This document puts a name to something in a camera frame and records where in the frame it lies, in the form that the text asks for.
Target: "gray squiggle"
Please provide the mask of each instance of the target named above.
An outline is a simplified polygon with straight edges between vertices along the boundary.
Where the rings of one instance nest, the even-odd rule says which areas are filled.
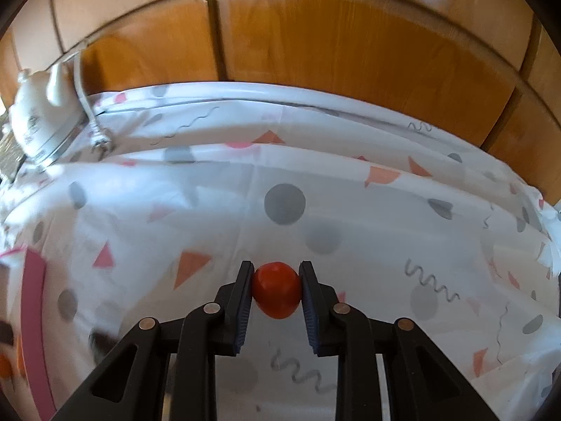
[[[429,274],[427,278],[425,278],[423,280],[423,277],[425,276],[425,270],[421,267],[421,266],[413,266],[413,270],[409,270],[409,266],[411,265],[411,259],[407,260],[407,263],[405,264],[405,275],[407,277],[412,277],[413,275],[415,275],[415,273],[417,271],[419,272],[419,284],[421,286],[425,286],[428,285],[429,283],[432,282],[431,286],[434,290],[434,292],[436,294],[439,294],[441,291],[444,291],[444,295],[446,296],[446,300],[448,302],[452,302],[454,300],[454,298],[458,298],[459,294],[458,293],[453,293],[452,296],[450,297],[450,293],[448,292],[448,287],[446,285],[441,285],[440,287],[437,287],[437,278],[435,277],[434,274]]]
[[[425,127],[425,130],[427,130],[427,131],[432,131],[433,130],[433,127],[431,125],[429,125],[428,123],[425,123],[425,122],[419,122],[419,128],[417,128],[415,126],[415,122],[409,122],[409,125],[407,125],[407,128],[409,129],[409,128],[413,127],[413,129],[415,131],[420,131],[420,130],[423,129],[423,126]]]
[[[496,342],[499,345],[499,349],[496,351],[496,360],[500,365],[503,365],[503,362],[499,359],[499,353],[500,353],[499,334],[500,334],[500,330],[503,329],[503,317],[508,313],[508,305],[510,303],[511,302],[509,301],[504,305],[504,313],[499,317],[499,330],[496,332]]]
[[[209,115],[212,114],[212,112],[214,111],[214,109],[218,109],[220,106],[214,106],[214,108],[210,109],[210,111],[208,111],[208,113],[206,115],[200,115],[198,117],[195,118],[195,120],[193,120],[189,125],[181,125],[180,127],[178,127],[175,131],[175,133],[173,134],[168,134],[167,136],[163,136],[161,137],[158,142],[151,142],[150,145],[158,145],[160,142],[162,142],[164,139],[171,139],[172,137],[176,137],[177,133],[179,133],[179,130],[181,128],[189,128],[191,125],[193,125],[193,123],[195,123],[198,119],[200,118],[207,118]]]
[[[281,370],[285,370],[287,367],[292,366],[291,377],[293,383],[301,385],[302,383],[315,378],[316,382],[314,389],[318,394],[327,394],[328,392],[337,389],[337,385],[334,384],[325,385],[322,387],[322,374],[319,372],[319,370],[316,369],[309,370],[301,377],[298,377],[298,373],[300,372],[300,361],[298,361],[298,359],[296,359],[295,357],[289,357],[285,361],[279,363],[279,358],[281,356],[280,351],[281,349],[277,348],[277,352],[271,358],[271,370],[279,372]]]

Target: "round metal rivet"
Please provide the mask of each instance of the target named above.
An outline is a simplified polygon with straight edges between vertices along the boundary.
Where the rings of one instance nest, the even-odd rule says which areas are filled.
[[[346,315],[351,311],[351,308],[346,303],[339,302],[333,306],[333,311],[339,315]]]
[[[397,322],[397,327],[401,330],[412,330],[415,327],[415,323],[409,318],[402,318]]]
[[[138,324],[138,327],[142,330],[152,329],[154,326],[156,326],[156,320],[149,316],[142,318]]]
[[[209,302],[203,307],[205,313],[212,314],[220,311],[220,304],[216,302]]]

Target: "kettle spout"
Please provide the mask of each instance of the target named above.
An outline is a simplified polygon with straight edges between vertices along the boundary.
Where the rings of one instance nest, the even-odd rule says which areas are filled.
[[[47,83],[47,99],[53,106],[66,105],[72,96],[71,84],[66,77],[64,65],[55,63],[50,70],[50,78]]]

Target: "electric kettle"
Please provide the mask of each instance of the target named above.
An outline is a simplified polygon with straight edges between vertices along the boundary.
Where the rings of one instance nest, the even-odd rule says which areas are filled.
[[[50,73],[19,73],[21,84],[9,108],[13,135],[36,165],[46,167],[68,148],[81,129],[85,113],[62,63]]]

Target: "brown wooden wall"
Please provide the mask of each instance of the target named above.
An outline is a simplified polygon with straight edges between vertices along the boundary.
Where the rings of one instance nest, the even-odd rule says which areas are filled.
[[[561,198],[561,56],[524,0],[29,0],[0,95],[78,43],[90,92],[184,81],[314,88],[481,146]]]

